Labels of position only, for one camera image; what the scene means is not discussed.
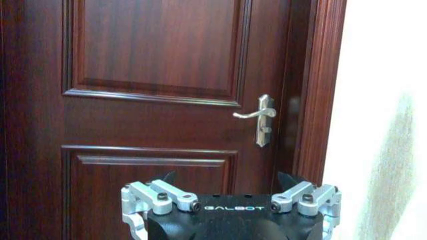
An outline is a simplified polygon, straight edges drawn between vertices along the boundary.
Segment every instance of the dark red wooden door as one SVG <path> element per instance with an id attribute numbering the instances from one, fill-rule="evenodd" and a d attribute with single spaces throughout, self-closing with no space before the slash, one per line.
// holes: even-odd
<path id="1" fill-rule="evenodd" d="M 198 193 L 271 190 L 288 0 L 4 3 L 11 239 L 127 239 L 120 188 L 175 170 Z"/>

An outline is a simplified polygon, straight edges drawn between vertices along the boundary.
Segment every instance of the door frame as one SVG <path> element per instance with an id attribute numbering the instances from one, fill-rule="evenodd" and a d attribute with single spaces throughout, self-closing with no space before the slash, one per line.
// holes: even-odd
<path id="1" fill-rule="evenodd" d="M 7 2 L 0 1 L 0 221 L 8 220 L 7 209 L 7 148 L 6 146 L 6 83 L 4 18 Z M 339 65 L 340 45 L 347 0 L 291 0 L 290 24 L 304 28 L 288 29 L 286 47 L 299 49 L 295 56 L 287 52 L 283 73 L 283 95 L 280 104 L 288 107 L 292 97 L 299 97 L 298 131 L 292 133 L 294 147 L 286 147 L 290 137 L 284 126 L 290 113 L 279 113 L 275 170 L 303 176 L 316 184 L 322 183 L 327 155 L 335 82 Z M 10 227 L 0 222 L 0 232 L 8 236 Z"/>

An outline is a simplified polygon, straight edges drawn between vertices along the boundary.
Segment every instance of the raised door panel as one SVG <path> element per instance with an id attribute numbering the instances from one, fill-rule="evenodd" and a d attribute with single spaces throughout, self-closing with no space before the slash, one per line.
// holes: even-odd
<path id="1" fill-rule="evenodd" d="M 63 233 L 67 239 L 128 239 L 120 189 L 176 171 L 174 185 L 231 194 L 235 151 L 63 145 Z"/>
<path id="2" fill-rule="evenodd" d="M 240 105 L 251 0 L 66 2 L 66 95 Z"/>

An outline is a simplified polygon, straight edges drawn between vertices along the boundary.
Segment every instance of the lever handle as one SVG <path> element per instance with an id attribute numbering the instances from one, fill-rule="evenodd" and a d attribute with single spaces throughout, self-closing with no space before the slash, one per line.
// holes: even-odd
<path id="1" fill-rule="evenodd" d="M 266 115 L 266 116 L 274 118 L 276 116 L 276 110 L 274 108 L 263 108 L 262 110 L 255 111 L 250 114 L 240 114 L 236 112 L 232 113 L 232 116 L 239 119 L 250 119 L 250 118 L 254 118 L 254 117 L 258 117 L 262 115 Z"/>
<path id="2" fill-rule="evenodd" d="M 267 95 L 262 95 L 258 98 L 258 111 L 250 114 L 232 113 L 232 116 L 238 119 L 250 119 L 258 117 L 256 124 L 256 139 L 255 143 L 264 147 L 270 143 L 272 134 L 272 118 L 276 116 L 276 110 L 274 109 L 275 100 Z"/>

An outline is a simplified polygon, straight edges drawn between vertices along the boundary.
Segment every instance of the door molding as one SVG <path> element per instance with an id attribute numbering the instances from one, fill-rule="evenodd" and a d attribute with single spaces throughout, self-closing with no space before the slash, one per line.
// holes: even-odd
<path id="1" fill-rule="evenodd" d="M 326 165 L 346 5 L 347 0 L 292 0 L 290 9 L 275 169 L 316 184 Z"/>

